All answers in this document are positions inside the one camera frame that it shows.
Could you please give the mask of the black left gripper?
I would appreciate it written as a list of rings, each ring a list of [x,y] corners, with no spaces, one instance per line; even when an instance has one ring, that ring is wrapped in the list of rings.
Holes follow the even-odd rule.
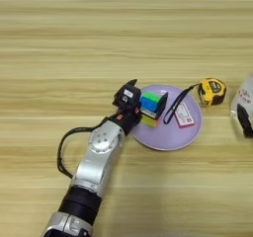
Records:
[[[128,85],[132,87],[135,86],[137,79],[132,79],[127,82]],[[166,104],[167,104],[168,94],[165,93],[157,104],[156,118],[159,119],[162,115]],[[118,110],[114,115],[109,117],[109,120],[117,124],[125,134],[129,134],[140,122],[149,126],[157,126],[158,120],[143,114],[139,108],[132,110]]]

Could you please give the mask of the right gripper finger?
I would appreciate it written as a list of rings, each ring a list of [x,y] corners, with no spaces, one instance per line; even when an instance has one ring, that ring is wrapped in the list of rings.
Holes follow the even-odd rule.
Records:
[[[253,127],[251,126],[248,113],[240,104],[237,105],[237,118],[242,126],[244,136],[253,137]]]

